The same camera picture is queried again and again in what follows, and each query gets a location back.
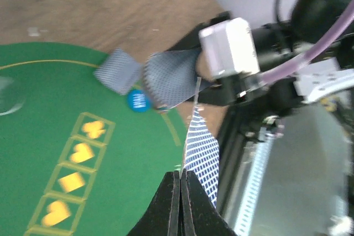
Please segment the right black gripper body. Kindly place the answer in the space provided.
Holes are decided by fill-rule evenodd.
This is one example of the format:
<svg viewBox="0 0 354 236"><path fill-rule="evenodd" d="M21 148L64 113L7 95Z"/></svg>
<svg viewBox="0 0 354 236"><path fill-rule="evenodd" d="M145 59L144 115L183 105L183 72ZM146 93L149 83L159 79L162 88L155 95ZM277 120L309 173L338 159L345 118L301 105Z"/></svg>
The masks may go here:
<svg viewBox="0 0 354 236"><path fill-rule="evenodd" d="M168 49L168 51L187 51L201 49L199 31L226 22L231 19L230 12L223 12L208 22L200 23L189 31L182 39ZM293 56L291 34L282 29L279 24L265 24L252 30L256 52L261 70L268 70L288 61ZM268 87L268 90L257 88L249 91L250 80L242 80L243 75L218 78L208 88L199 94L200 102L215 106L228 106L260 102L266 109L294 109L301 105L304 97L295 89L295 78L281 79Z"/></svg>

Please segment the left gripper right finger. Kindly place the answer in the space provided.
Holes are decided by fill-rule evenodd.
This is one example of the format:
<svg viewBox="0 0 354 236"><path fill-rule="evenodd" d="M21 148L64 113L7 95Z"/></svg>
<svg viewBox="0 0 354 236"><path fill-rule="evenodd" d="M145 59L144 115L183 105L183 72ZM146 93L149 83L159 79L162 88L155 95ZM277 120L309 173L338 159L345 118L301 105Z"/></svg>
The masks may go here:
<svg viewBox="0 0 354 236"><path fill-rule="evenodd" d="M182 173L180 199L181 235L233 236L236 234L216 211L192 171Z"/></svg>

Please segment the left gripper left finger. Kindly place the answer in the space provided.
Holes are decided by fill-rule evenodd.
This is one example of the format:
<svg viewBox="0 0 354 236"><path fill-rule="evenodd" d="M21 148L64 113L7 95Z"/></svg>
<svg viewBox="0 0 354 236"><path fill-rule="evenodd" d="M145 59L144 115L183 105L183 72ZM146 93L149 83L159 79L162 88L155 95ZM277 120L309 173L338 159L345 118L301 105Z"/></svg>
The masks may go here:
<svg viewBox="0 0 354 236"><path fill-rule="evenodd" d="M154 197L128 236L180 235L180 173L165 173Z"/></svg>

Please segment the nine of diamonds card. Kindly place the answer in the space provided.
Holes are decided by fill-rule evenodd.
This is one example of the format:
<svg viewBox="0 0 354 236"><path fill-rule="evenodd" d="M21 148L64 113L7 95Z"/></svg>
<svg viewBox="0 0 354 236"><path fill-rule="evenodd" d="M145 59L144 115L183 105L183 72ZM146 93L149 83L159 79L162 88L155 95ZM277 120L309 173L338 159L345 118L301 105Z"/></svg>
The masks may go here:
<svg viewBox="0 0 354 236"><path fill-rule="evenodd" d="M205 119L200 115L198 107L200 85L201 77L198 77L181 168L196 174L212 205L216 207L220 151L218 141L209 131Z"/></svg>

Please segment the blue playing card deck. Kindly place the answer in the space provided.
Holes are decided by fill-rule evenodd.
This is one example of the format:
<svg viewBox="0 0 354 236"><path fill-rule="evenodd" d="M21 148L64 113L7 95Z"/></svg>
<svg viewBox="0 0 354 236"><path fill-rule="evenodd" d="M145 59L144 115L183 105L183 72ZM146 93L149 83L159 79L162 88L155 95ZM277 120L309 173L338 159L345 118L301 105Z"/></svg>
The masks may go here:
<svg viewBox="0 0 354 236"><path fill-rule="evenodd" d="M157 109L172 109L194 97L200 54L200 48L151 54L143 66L142 82Z"/></svg>

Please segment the blue small blind button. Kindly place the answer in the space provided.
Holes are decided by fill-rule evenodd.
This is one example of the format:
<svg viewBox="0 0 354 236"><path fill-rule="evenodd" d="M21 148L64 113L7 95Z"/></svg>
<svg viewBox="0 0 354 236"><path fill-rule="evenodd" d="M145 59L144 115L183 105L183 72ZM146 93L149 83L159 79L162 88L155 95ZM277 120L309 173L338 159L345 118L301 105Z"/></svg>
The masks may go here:
<svg viewBox="0 0 354 236"><path fill-rule="evenodd" d="M134 112L143 113L151 108L150 100L142 90L131 90L128 93L127 102L129 108Z"/></svg>

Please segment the clear dealer button disc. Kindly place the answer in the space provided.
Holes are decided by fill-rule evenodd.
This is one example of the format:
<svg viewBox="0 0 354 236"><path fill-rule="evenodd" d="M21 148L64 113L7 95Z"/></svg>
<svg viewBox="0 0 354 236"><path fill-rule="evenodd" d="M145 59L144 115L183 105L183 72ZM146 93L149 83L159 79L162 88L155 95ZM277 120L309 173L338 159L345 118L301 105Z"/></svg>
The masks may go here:
<svg viewBox="0 0 354 236"><path fill-rule="evenodd" d="M1 76L1 116L20 110L24 102L22 86L13 78Z"/></svg>

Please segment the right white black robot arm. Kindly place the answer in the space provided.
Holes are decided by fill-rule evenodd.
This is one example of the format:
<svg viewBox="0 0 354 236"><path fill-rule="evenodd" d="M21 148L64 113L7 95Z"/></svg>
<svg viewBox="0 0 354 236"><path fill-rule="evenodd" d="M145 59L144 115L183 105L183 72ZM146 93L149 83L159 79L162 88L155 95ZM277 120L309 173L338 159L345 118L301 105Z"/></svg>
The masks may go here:
<svg viewBox="0 0 354 236"><path fill-rule="evenodd" d="M172 108L195 96L216 106L263 98L275 109L316 102L346 84L310 85L294 74L349 36L353 0L298 0L288 24L254 30L229 12L219 14L165 53L174 74L163 101Z"/></svg>

